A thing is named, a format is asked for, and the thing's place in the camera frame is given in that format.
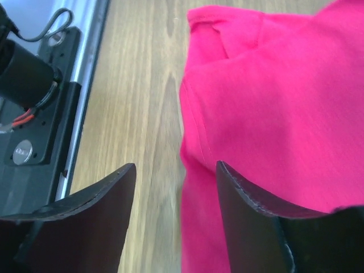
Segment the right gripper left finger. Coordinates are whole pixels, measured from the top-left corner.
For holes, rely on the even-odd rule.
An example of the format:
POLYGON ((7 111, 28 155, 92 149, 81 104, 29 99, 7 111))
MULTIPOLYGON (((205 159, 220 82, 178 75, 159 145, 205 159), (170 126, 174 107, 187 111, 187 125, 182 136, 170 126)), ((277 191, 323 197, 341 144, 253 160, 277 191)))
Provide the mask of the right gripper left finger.
POLYGON ((136 166, 27 214, 1 217, 1 272, 117 272, 136 166))

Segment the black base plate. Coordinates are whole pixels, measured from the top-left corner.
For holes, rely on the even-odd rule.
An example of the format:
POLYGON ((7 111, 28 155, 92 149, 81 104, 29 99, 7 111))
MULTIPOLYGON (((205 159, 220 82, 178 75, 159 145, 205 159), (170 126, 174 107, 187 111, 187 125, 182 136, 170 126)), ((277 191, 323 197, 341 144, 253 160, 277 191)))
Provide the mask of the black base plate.
POLYGON ((1 110, 6 125, 30 113, 31 119, 1 134, 1 215, 27 214, 55 199, 65 167, 75 120, 80 84, 71 75, 80 42, 80 30, 70 27, 63 41, 42 41, 38 58, 61 72, 61 81, 41 107, 23 108, 9 100, 1 110))

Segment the pink t shirt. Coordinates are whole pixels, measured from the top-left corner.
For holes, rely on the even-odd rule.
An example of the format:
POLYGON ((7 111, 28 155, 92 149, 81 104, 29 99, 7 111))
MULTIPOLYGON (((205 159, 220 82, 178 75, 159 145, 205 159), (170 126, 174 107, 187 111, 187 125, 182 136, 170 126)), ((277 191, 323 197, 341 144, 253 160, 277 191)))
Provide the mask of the pink t shirt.
POLYGON ((363 2, 188 11, 181 271, 232 272, 216 165, 322 213, 363 207, 363 2))

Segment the front aluminium rail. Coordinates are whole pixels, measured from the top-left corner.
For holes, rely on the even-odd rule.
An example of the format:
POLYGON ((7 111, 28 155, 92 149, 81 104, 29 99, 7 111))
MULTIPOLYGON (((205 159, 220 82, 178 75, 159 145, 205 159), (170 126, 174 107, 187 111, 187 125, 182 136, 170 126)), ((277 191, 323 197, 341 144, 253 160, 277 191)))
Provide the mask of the front aluminium rail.
POLYGON ((72 26, 76 26, 81 31, 80 44, 71 75, 71 81, 80 84, 81 89, 67 161, 64 172, 60 175, 56 191, 56 201, 66 197, 71 189, 85 113, 110 1, 57 1, 57 3, 73 11, 74 20, 72 26))

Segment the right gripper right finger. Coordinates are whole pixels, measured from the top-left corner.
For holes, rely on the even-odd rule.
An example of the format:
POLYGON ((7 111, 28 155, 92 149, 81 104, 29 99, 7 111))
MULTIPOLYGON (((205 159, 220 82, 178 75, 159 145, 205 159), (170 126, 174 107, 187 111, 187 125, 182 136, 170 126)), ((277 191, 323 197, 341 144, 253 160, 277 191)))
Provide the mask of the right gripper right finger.
POLYGON ((232 272, 362 272, 363 207, 322 213, 216 165, 232 272))

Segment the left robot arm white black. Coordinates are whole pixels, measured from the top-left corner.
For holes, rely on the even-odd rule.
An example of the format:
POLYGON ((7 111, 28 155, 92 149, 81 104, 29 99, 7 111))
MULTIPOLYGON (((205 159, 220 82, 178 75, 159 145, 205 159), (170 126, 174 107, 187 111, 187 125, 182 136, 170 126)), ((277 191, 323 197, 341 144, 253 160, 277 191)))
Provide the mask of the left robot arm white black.
POLYGON ((19 33, 1 7, 1 97, 26 109, 41 107, 61 81, 61 72, 8 39, 10 32, 19 33))

